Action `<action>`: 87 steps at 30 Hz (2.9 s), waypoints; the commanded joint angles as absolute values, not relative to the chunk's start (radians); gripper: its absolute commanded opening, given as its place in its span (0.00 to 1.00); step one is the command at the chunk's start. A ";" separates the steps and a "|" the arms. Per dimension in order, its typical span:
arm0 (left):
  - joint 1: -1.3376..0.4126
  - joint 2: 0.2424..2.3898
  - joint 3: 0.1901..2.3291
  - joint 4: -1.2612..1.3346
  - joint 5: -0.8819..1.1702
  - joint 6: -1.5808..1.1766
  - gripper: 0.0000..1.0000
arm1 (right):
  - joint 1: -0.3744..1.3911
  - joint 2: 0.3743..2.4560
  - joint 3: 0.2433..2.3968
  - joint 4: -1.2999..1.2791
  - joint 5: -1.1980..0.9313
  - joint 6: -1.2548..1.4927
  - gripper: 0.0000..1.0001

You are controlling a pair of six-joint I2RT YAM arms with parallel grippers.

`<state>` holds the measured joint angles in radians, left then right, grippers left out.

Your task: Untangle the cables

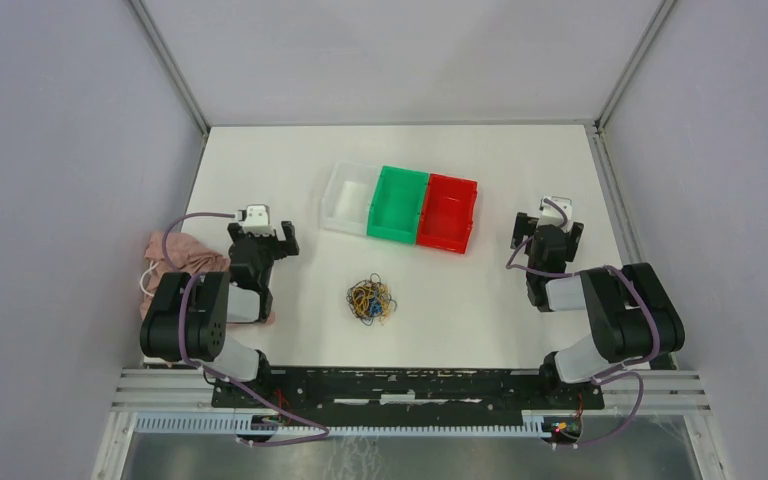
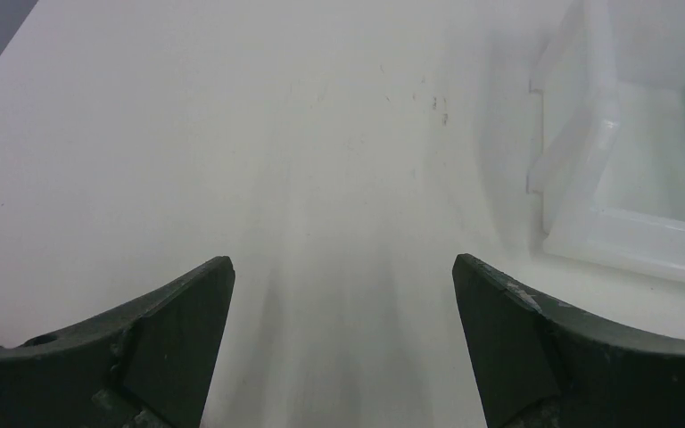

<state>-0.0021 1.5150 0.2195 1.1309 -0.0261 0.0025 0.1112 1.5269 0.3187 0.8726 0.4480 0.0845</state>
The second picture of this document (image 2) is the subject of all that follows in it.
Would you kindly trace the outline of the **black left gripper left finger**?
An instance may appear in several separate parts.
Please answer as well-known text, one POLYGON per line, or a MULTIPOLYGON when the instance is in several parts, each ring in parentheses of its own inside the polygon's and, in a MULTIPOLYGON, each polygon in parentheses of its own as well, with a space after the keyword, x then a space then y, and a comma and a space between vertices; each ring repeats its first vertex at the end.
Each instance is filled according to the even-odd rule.
POLYGON ((196 427, 235 284, 226 256, 87 320, 0 347, 0 427, 196 427))

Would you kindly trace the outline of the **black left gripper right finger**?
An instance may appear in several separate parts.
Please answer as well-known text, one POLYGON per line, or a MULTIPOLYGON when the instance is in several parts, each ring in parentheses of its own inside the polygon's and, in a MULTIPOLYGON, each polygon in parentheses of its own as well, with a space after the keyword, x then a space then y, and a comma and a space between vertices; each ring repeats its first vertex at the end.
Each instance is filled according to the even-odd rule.
POLYGON ((459 255, 456 302, 490 427, 685 427, 685 340, 579 309, 459 255))

